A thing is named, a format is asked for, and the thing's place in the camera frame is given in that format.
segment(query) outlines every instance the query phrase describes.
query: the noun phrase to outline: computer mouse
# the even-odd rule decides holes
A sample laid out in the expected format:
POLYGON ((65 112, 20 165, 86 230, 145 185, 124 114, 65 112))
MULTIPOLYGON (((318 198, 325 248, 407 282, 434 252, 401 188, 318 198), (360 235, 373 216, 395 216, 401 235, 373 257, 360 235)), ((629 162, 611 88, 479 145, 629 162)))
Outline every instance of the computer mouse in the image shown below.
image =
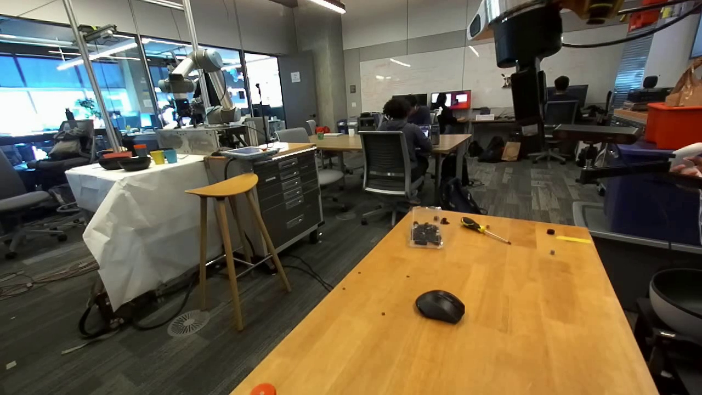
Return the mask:
POLYGON ((418 312, 430 319, 459 322, 465 314, 461 297, 446 290, 423 291, 416 305, 418 312))

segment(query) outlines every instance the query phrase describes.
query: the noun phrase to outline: white sheet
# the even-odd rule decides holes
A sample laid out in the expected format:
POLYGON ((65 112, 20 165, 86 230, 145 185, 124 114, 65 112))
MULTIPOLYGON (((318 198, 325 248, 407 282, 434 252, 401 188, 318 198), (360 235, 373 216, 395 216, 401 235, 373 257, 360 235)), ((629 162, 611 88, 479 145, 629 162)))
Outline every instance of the white sheet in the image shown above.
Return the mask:
MULTIPOLYGON (((114 308, 198 268, 201 199, 184 191, 208 183, 203 156, 134 172, 89 166, 74 169, 71 178, 71 188, 80 193, 95 188, 91 199, 80 198, 81 209, 96 204, 83 241, 114 308)), ((213 210, 208 218, 208 257, 215 257, 220 241, 213 210)))

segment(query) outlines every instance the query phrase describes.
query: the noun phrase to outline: office chair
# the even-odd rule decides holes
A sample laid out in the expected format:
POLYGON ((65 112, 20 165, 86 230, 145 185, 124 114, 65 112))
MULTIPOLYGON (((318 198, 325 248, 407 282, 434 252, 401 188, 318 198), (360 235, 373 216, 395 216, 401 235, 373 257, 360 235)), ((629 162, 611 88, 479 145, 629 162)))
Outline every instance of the office chair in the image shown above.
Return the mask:
MULTIPOLYGON (((293 127, 293 130, 277 130, 277 137, 283 142, 310 142, 307 130, 293 127)), ((322 191, 322 199, 330 198, 334 204, 341 204, 344 209, 346 204, 339 198, 339 193, 330 193, 334 183, 341 183, 344 179, 344 170, 341 169, 322 169, 321 162, 317 166, 318 183, 322 191)))
POLYGON ((59 228, 31 228, 25 216, 42 205, 57 205, 55 194, 48 191, 27 191, 23 178, 16 172, 13 165, 8 160, 4 150, 0 150, 0 224, 2 224, 2 244, 8 248, 8 257, 13 258, 17 255, 20 244, 29 235, 51 235, 57 238, 68 238, 67 230, 59 228))
MULTIPOLYGON (((408 204, 410 198, 418 193, 420 183, 423 181, 423 172, 416 172, 413 160, 410 160, 410 146, 401 130, 373 130, 373 132, 360 132, 360 141, 364 146, 364 179, 362 188, 373 194, 384 198, 405 198, 408 204)), ((367 216, 375 213, 388 213, 391 210, 391 224, 395 225, 397 218, 397 204, 386 209, 384 204, 380 210, 362 213, 362 224, 367 224, 367 216)))
POLYGON ((547 101, 547 104, 544 104, 544 135, 542 135, 544 150, 531 153, 529 158, 533 162, 537 162, 537 160, 566 162, 566 158, 560 153, 560 141, 553 135, 553 130, 561 122, 576 122, 578 110, 580 110, 578 101, 547 101))
POLYGON ((36 160, 31 166, 42 176, 42 185, 54 188, 68 183, 67 170, 95 160, 95 127, 92 121, 65 121, 55 134, 55 145, 47 160, 36 160))

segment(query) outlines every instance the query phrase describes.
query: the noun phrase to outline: wooden stool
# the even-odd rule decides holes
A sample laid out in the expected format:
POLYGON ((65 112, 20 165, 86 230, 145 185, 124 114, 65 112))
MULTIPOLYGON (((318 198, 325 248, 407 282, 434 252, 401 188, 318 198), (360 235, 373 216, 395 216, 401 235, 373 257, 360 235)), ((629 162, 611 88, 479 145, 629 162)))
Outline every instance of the wooden stool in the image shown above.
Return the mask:
POLYGON ((206 290, 206 199, 213 198, 215 199, 215 213, 217 213, 217 228, 220 228, 220 236, 221 236, 221 244, 225 244, 227 273, 229 273, 233 303, 235 303, 235 322, 237 322, 240 330, 244 329, 244 314, 242 314, 242 301, 240 301, 237 269, 235 269, 233 235, 231 235, 231 224, 229 224, 229 210, 231 209, 233 209, 235 221, 240 221, 237 228, 240 228, 242 246, 246 246, 246 241, 244 241, 244 230, 242 230, 244 224, 240 218, 237 209, 229 204, 229 198, 246 194, 246 199, 248 199, 248 204, 251 204, 251 209, 254 213, 254 218, 260 221, 264 241, 270 248, 270 257, 272 257, 281 279, 283 279, 287 291, 293 290, 291 281, 287 281, 287 273, 283 269, 283 262, 280 258, 277 246, 272 244, 272 238, 267 235, 265 221, 264 221, 262 210, 260 210, 260 202, 253 194, 253 188, 257 183, 260 183, 260 176, 257 172, 242 172, 242 176, 229 178, 229 179, 217 181, 217 183, 208 183, 208 185, 201 185, 201 188, 186 191, 192 194, 201 194, 201 306, 203 308, 208 306, 208 290, 206 290))

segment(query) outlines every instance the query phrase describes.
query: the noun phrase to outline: robotic arm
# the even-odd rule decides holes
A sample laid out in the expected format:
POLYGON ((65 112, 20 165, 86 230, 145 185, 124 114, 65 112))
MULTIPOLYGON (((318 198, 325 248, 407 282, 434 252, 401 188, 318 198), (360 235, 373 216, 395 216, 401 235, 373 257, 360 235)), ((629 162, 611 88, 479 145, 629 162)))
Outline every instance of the robotic arm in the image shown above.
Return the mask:
POLYGON ((212 106, 208 94, 201 91, 203 103, 198 103, 198 104, 208 110, 208 114, 206 114, 208 122, 237 121, 237 112, 235 112, 233 101, 227 91, 227 83, 221 78, 221 57, 217 51, 196 47, 193 54, 186 57, 184 60, 180 60, 178 68, 169 74, 169 78, 161 81, 158 85, 164 91, 171 91, 176 96, 176 101, 178 98, 183 101, 196 90, 198 81, 193 81, 190 77, 193 70, 201 70, 206 74, 206 78, 212 81, 208 88, 215 88, 215 98, 220 101, 215 106, 212 106))
POLYGON ((467 25, 469 38, 493 37, 500 68, 510 77, 513 112, 520 122, 542 122, 544 71, 540 60, 561 47, 561 8, 576 10, 591 24, 601 24, 621 8, 624 0, 484 0, 467 25))

